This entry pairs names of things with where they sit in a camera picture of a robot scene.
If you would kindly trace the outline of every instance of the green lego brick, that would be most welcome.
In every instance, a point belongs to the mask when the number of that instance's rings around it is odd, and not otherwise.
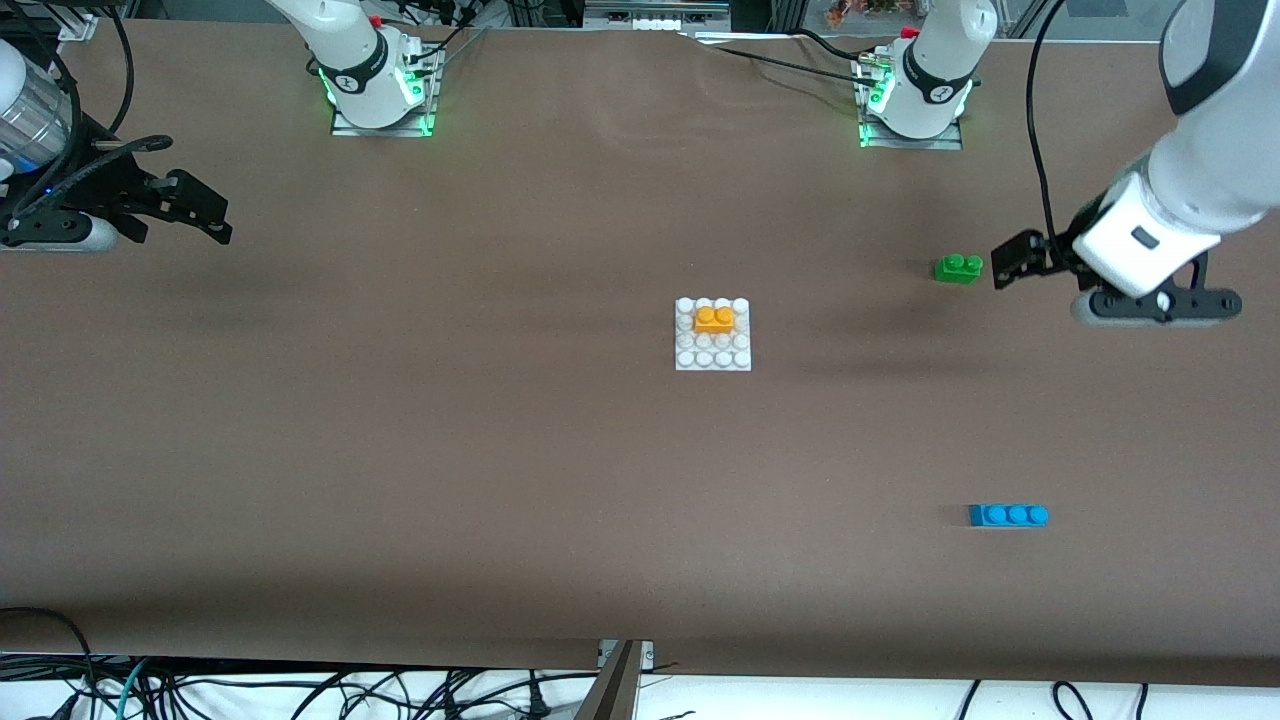
[[[933,266],[933,279],[943,283],[973,284],[982,277],[982,258],[947,255]]]

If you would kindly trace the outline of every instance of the blue lego brick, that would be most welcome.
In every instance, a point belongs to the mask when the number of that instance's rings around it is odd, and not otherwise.
[[[1043,528],[1048,509],[1043,505],[970,505],[969,524],[974,528]]]

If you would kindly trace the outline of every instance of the orange lego brick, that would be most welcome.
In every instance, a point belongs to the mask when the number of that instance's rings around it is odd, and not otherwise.
[[[732,307],[699,307],[694,314],[695,333],[728,333],[733,332]]]

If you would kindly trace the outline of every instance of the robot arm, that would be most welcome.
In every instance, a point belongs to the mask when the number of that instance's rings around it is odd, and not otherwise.
[[[1070,270],[1084,322],[1216,322],[1240,311],[1202,287],[1207,251],[1280,206],[1280,0],[1185,0],[1161,42],[1178,127],[1057,238],[1027,231],[992,252],[996,288]],[[1190,264],[1192,286],[1174,273]]]
[[[421,105],[422,41],[375,28],[360,0],[266,0],[302,33],[334,106],[352,124],[383,128]]]
[[[937,137],[964,111],[973,70],[997,27],[991,0],[938,0],[919,36],[877,49],[888,56],[891,73],[868,109],[897,135]]]

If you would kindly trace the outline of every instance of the brown table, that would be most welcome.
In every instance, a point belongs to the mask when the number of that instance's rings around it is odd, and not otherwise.
[[[328,136],[288,27],[129,31],[123,133],[173,135],[143,164],[236,237],[3,258],[6,602],[113,652],[1280,678],[1274,219],[1215,255],[1247,307],[1212,331],[929,279],[1042,223],[1028,45],[964,151],[910,152],[859,149],[838,82],[668,33],[493,32],[393,141]],[[115,38],[68,55],[110,117]],[[1046,50],[1060,224],[1171,126],[1155,56]],[[750,374],[673,370],[682,295],[751,300]]]

